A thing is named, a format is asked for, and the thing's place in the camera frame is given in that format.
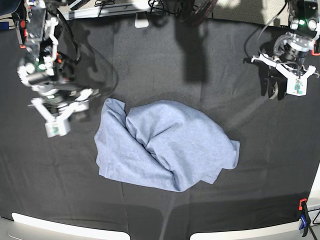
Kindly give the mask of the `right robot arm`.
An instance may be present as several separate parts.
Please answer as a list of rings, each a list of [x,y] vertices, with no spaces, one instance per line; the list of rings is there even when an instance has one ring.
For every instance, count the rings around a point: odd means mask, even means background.
[[[27,0],[28,12],[22,30],[26,52],[17,67],[20,81],[38,97],[31,100],[47,122],[69,120],[85,113],[99,90],[75,81],[75,67],[82,52],[67,20],[60,12],[66,0]]]

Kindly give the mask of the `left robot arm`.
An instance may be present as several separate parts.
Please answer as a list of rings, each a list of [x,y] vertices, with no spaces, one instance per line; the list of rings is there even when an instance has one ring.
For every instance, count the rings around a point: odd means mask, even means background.
[[[287,95],[307,94],[308,79],[320,76],[316,66],[305,66],[309,54],[320,55],[320,14],[316,0],[287,0],[289,31],[274,42],[272,55],[259,50],[251,62],[267,66],[266,94],[269,99],[282,100]]]

